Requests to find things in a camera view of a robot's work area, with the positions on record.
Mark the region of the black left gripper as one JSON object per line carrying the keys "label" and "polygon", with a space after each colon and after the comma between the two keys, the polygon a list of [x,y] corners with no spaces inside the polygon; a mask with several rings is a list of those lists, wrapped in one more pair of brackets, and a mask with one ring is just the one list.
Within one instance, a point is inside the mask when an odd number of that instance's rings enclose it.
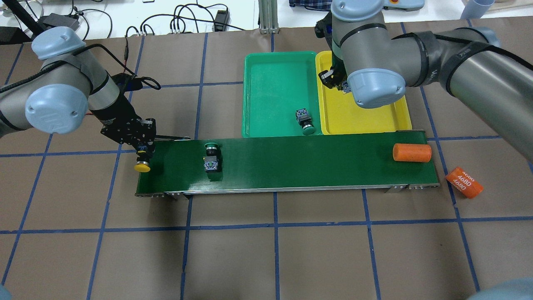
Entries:
{"label": "black left gripper", "polygon": [[103,125],[101,134],[118,144],[133,146],[139,158],[152,158],[155,152],[156,120],[141,118],[124,95],[125,92],[141,89],[141,79],[118,73],[109,78],[108,84],[118,88],[116,99],[105,108],[90,109]]}

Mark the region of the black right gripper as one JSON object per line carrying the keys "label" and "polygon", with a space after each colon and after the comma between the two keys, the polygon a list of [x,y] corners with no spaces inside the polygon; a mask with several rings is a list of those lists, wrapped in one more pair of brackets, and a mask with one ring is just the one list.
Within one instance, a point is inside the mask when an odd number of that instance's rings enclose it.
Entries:
{"label": "black right gripper", "polygon": [[324,70],[318,73],[320,82],[329,89],[340,90],[341,82],[348,80],[348,75],[345,70],[344,63],[338,63],[335,66],[331,66],[329,70]]}

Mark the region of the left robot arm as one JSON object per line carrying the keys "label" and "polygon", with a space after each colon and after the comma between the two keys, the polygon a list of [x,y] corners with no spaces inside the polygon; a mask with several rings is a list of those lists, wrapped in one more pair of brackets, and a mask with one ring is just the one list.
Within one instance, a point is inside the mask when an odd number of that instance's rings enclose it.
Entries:
{"label": "left robot arm", "polygon": [[68,27],[43,32],[33,40],[32,50],[42,61],[40,71],[1,88],[1,136],[30,128],[72,133],[90,112],[103,125],[101,133],[133,146],[140,162],[153,157],[156,121],[141,118],[125,97],[149,78],[131,70],[111,76]]}

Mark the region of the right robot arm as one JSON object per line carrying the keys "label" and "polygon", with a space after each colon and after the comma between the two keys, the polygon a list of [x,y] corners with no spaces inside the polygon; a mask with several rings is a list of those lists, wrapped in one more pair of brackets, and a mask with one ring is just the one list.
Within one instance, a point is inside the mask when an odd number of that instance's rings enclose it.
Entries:
{"label": "right robot arm", "polygon": [[500,48],[489,28],[391,37],[381,0],[333,0],[315,25],[332,50],[322,84],[352,93],[363,109],[400,100],[408,87],[438,82],[528,161],[533,157],[532,64]]}

